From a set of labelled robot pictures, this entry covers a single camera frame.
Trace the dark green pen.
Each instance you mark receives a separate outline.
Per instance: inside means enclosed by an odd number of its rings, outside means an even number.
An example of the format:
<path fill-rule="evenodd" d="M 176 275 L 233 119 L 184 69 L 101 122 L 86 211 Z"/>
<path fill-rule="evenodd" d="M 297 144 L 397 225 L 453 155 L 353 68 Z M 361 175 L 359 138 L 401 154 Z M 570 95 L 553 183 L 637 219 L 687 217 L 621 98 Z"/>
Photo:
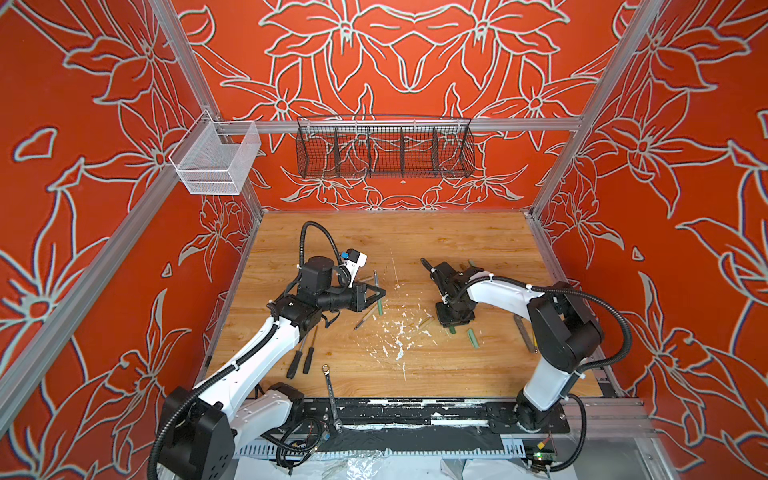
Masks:
<path fill-rule="evenodd" d="M 377 272 L 377 270 L 375 270 L 375 269 L 374 269 L 374 277 L 373 277 L 373 278 L 374 278 L 374 284 L 375 284 L 375 286 L 376 286 L 377 288 L 379 288 L 379 287 L 380 287 L 380 282 L 379 282 L 378 272 Z M 383 311 L 383 303 L 382 303 L 382 300 L 381 300 L 381 295 L 380 295 L 380 292 L 378 292 L 378 293 L 377 293 L 377 295 L 378 295 L 378 298 L 377 298 L 377 309 L 378 309 L 378 315 L 379 315 L 379 317 L 381 317 L 381 316 L 383 316 L 383 314 L 384 314 L 384 311 Z"/>

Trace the beige pen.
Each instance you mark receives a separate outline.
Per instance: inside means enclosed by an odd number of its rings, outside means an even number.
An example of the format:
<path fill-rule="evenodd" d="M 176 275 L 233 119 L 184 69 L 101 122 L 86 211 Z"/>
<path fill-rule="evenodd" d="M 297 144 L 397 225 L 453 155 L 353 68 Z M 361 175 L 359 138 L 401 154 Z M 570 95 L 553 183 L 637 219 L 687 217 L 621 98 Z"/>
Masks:
<path fill-rule="evenodd" d="M 357 322 L 357 324 L 354 326 L 354 331 L 357 331 L 357 330 L 359 330 L 359 329 L 360 329 L 360 328 L 361 328 L 361 327 L 362 327 L 362 326 L 365 324 L 365 322 L 366 322 L 366 321 L 367 321 L 367 320 L 368 320 L 370 317 L 372 317 L 372 316 L 373 316 L 375 313 L 377 313 L 377 312 L 378 312 L 378 306 L 377 306 L 377 305 L 373 305 L 372 307 L 370 307 L 370 308 L 369 308 L 369 309 L 368 309 L 368 310 L 367 310 L 367 311 L 364 313 L 364 315 L 362 316 L 362 318 L 361 318 L 361 319 L 360 319 L 360 320 Z"/>

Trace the light green cap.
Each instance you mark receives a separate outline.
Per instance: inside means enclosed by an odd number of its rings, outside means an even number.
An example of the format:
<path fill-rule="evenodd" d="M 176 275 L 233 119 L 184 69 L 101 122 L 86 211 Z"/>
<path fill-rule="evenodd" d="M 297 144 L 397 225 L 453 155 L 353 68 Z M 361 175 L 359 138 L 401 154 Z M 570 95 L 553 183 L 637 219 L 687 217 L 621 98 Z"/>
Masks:
<path fill-rule="evenodd" d="M 480 348 L 480 346 L 479 346 L 479 341 L 478 341 L 478 339 L 477 339 L 477 337 L 476 337 L 476 334 L 475 334 L 475 332 L 474 332 L 474 331 L 473 331 L 471 328 L 469 328 L 469 329 L 468 329 L 468 331 L 467 331 L 467 334 L 468 334 L 468 338 L 469 338 L 469 340 L 470 340 L 470 342 L 471 342 L 472 346 L 473 346 L 475 349 L 479 349 L 479 348 Z"/>

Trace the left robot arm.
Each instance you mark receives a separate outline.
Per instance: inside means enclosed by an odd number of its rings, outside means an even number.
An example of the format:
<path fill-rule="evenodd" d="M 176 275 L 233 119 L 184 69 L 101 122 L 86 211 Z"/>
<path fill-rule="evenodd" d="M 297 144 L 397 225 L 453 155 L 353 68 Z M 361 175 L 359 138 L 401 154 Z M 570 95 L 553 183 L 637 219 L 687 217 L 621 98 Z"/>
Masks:
<path fill-rule="evenodd" d="M 359 280 L 366 254 L 331 247 L 331 257 L 306 255 L 309 229 L 327 239 L 316 221 L 300 230 L 296 276 L 267 304 L 258 332 L 224 366 L 190 389 L 176 388 L 164 401 L 147 460 L 149 479 L 167 471 L 180 479 L 218 479 L 240 447 L 262 438 L 276 447 L 276 462 L 292 468 L 309 459 L 329 433 L 317 417 L 298 419 L 303 395 L 277 384 L 252 397 L 266 374 L 318 326 L 329 328 L 344 310 L 362 312 L 386 295 Z"/>

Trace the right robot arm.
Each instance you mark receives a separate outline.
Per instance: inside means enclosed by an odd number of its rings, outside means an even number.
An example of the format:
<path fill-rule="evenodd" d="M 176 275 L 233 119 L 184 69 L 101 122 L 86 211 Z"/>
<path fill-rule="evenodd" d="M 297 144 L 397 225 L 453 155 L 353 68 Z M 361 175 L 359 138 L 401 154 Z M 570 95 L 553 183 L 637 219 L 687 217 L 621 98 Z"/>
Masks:
<path fill-rule="evenodd" d="M 467 325 L 479 304 L 510 312 L 530 322 L 540 360 L 517 395 L 515 418 L 527 432 L 546 426 L 560 400 L 588 370 L 611 366 L 628 356 L 633 345 L 631 326 L 616 308 L 566 282 L 535 286 L 495 275 L 478 267 L 458 271 L 446 262 L 422 259 L 440 294 L 437 319 L 445 328 Z M 586 306 L 598 305 L 617 321 L 622 342 L 613 355 L 591 360 L 604 340 L 604 331 Z"/>

